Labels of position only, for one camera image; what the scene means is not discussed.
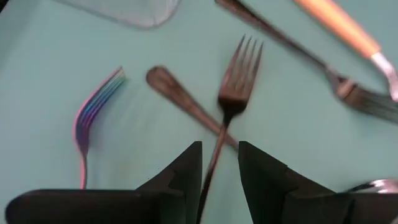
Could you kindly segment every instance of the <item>teal surface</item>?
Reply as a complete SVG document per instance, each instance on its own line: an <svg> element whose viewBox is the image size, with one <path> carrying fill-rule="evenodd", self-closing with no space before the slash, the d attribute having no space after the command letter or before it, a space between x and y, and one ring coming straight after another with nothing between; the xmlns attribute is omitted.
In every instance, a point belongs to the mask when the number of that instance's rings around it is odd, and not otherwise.
<svg viewBox="0 0 398 224"><path fill-rule="evenodd" d="M246 2L347 76L387 92L384 77L369 62L292 0ZM338 2L398 65L398 2ZM336 101L320 71L212 0L183 0L176 15L153 30L127 27L49 0L12 0L0 14L0 210L28 190L78 188L72 122L91 91L119 65L128 81L93 126L89 188L134 189L194 140L203 141L205 170L216 137L152 91L146 71L166 65L221 119L218 87L243 34L263 40L265 46L250 104L230 129L236 139L336 191L398 176L397 125ZM236 154L225 146L204 223L250 220Z"/></svg>

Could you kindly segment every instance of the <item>spoon handle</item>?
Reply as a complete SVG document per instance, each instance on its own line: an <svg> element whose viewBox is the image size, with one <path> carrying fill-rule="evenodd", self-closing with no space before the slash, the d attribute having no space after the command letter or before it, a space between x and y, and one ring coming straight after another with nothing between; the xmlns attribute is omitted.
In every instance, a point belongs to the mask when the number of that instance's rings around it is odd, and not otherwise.
<svg viewBox="0 0 398 224"><path fill-rule="evenodd" d="M192 98L165 67L155 66L151 68L147 72L146 80L150 87L169 99L181 110L194 117L204 127L213 131L215 134L220 132L220 123L210 116L199 103ZM238 142L228 133L225 136L225 141L233 148L238 149Z"/></svg>

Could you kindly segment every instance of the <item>knife handle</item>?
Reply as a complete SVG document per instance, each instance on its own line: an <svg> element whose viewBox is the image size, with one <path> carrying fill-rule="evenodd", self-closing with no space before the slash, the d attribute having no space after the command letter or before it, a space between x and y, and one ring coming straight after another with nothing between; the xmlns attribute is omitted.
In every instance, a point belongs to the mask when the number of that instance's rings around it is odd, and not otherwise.
<svg viewBox="0 0 398 224"><path fill-rule="evenodd" d="M379 44L370 37L342 8L332 0L295 0L364 58L380 52Z"/></svg>

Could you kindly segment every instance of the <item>utensil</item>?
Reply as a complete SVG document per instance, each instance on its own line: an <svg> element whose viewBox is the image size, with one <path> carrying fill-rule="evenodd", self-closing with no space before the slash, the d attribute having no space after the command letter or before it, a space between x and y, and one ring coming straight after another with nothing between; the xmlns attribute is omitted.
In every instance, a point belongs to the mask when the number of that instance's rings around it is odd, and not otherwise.
<svg viewBox="0 0 398 224"><path fill-rule="evenodd" d="M377 116L378 118L398 123L398 103L393 101L390 96L368 91L356 84L353 80L341 76L339 72L326 64L322 59L288 38L271 23L255 14L252 9L245 6L240 1L215 0L215 2L240 19L270 34L273 38L294 49L296 52L301 53L301 55L310 62L322 69L325 72L326 79L329 81L335 96L349 107L366 114Z"/></svg>
<svg viewBox="0 0 398 224"><path fill-rule="evenodd" d="M380 45L359 24L331 0L295 0L295 2L352 46L362 57L372 61L387 78L391 98L398 101L398 76L394 66L382 54Z"/></svg>
<svg viewBox="0 0 398 224"><path fill-rule="evenodd" d="M200 194L197 224L200 223L201 215L206 204L206 198L210 188L211 178L213 177L214 169L217 165L220 156L221 147L224 143L224 137L231 120L238 114L241 114L247 107L249 98L256 80L257 71L260 65L262 45L261 44L256 58L253 58L254 49L256 48L256 40L251 47L251 52L247 53L250 39L239 58L239 52L244 42L245 36L242 37L238 48L236 49L228 68L225 71L224 79L221 83L220 91L218 93L218 104L223 110L224 119L221 125L218 140L211 156L209 166L207 168L203 190Z"/></svg>
<svg viewBox="0 0 398 224"><path fill-rule="evenodd" d="M90 147L90 127L100 109L125 79L126 74L123 68L118 68L90 95L76 114L73 123L73 138L81 160L81 189L86 189L87 186L87 155Z"/></svg>
<svg viewBox="0 0 398 224"><path fill-rule="evenodd" d="M396 194L398 193L397 179L380 179L358 185L347 190L352 193L380 193L380 194Z"/></svg>
<svg viewBox="0 0 398 224"><path fill-rule="evenodd" d="M199 105L165 66L154 66L151 68L147 72L146 80L148 85L157 93L195 118L204 127L215 134L219 133L220 124ZM225 141L235 150L238 150L238 142L229 134L226 134Z"/></svg>

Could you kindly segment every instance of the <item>dark metal fork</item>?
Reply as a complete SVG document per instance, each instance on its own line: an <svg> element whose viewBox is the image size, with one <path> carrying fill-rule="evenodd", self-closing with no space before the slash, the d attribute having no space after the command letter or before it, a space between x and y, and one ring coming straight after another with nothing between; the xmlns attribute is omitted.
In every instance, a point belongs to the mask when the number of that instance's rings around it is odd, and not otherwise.
<svg viewBox="0 0 398 224"><path fill-rule="evenodd" d="M259 69L263 43L257 52L256 58L253 58L257 41L254 41L250 53L248 53L251 41L250 38L239 57L239 52L241 51L244 40L245 36L242 37L238 48L235 50L235 53L229 62L228 69L225 72L224 79L218 93L218 104L223 110L224 118L211 161L207 168L205 183L203 184L203 189L201 191L197 224L199 224L201 220L201 215L203 213L210 188L211 178L213 177L214 169L220 156L227 128L231 120L246 109L254 86L254 81L257 76L257 71Z"/></svg>

